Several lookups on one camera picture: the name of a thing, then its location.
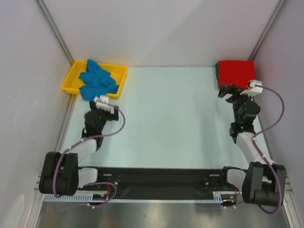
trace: red cloth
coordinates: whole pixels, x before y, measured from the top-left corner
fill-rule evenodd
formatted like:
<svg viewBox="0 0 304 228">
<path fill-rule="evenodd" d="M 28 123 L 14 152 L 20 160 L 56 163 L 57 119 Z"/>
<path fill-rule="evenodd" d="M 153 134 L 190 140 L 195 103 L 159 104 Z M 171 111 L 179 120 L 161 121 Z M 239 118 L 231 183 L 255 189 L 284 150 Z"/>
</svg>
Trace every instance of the red cloth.
<svg viewBox="0 0 304 228">
<path fill-rule="evenodd" d="M 218 86 L 236 85 L 248 89 L 248 82 L 256 78 L 253 61 L 224 60 L 218 62 Z"/>
</svg>

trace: white wall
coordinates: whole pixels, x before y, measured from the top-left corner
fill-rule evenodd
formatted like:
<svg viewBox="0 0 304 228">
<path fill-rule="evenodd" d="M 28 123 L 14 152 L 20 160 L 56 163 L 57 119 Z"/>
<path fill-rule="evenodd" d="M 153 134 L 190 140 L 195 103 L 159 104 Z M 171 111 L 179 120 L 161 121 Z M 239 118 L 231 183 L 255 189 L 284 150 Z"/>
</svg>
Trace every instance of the white wall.
<svg viewBox="0 0 304 228">
<path fill-rule="evenodd" d="M 45 0 L 75 60 L 205 66 L 248 59 L 278 0 Z"/>
<path fill-rule="evenodd" d="M 0 7 L 0 225 L 14 199 L 25 209 L 45 154 L 55 148 L 69 96 L 70 64 L 34 0 Z"/>
<path fill-rule="evenodd" d="M 297 205 L 304 212 L 304 1 L 288 1 L 255 58 L 257 77 L 285 100 L 281 123 L 266 133 L 275 161 L 290 179 Z M 281 103 L 265 91 L 258 98 L 263 126 L 279 117 Z"/>
</svg>

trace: yellow tray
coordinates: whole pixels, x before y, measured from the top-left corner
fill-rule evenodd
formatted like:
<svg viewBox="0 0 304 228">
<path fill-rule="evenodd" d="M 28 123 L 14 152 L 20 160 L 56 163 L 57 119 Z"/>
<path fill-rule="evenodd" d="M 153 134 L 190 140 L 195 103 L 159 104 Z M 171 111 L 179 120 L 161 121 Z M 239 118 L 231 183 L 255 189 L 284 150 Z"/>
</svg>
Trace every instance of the yellow tray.
<svg viewBox="0 0 304 228">
<path fill-rule="evenodd" d="M 122 92 L 122 87 L 124 85 L 125 78 L 127 77 L 127 66 L 98 63 L 99 66 L 111 73 L 111 78 L 113 78 L 117 85 L 119 85 L 116 94 L 106 94 L 112 99 L 118 99 L 120 93 Z M 86 71 L 86 61 L 75 61 L 72 68 L 68 72 L 64 82 L 61 85 L 61 89 L 70 94 L 79 94 L 79 88 L 84 86 L 84 82 L 79 78 L 80 73 Z"/>
</svg>

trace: white table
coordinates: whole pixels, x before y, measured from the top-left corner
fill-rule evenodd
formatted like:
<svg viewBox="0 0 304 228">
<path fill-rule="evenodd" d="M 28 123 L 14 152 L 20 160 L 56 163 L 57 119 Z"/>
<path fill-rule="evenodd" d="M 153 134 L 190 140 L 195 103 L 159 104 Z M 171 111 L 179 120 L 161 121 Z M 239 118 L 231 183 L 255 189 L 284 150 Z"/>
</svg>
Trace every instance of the white table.
<svg viewBox="0 0 304 228">
<path fill-rule="evenodd" d="M 118 105 L 125 128 L 104 138 L 102 147 L 80 165 L 133 168 L 247 168 L 229 136 L 232 104 L 218 98 L 212 67 L 130 67 Z M 77 97 L 63 149 L 79 141 L 89 103 Z M 108 122 L 103 134 L 119 129 Z M 255 131 L 261 130 L 258 119 Z M 267 152 L 263 136 L 259 144 Z"/>
</svg>

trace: blue cloth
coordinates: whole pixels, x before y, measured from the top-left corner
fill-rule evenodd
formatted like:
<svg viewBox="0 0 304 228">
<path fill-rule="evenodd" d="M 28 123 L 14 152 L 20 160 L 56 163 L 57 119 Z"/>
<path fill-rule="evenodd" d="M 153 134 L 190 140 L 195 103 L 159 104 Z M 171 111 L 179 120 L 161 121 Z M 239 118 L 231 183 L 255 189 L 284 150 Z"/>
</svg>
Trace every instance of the blue cloth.
<svg viewBox="0 0 304 228">
<path fill-rule="evenodd" d="M 82 99 L 92 101 L 96 96 L 107 93 L 116 94 L 119 85 L 116 85 L 110 75 L 111 73 L 100 68 L 95 61 L 88 59 L 86 72 L 80 73 L 79 76 L 86 84 L 79 88 Z"/>
</svg>

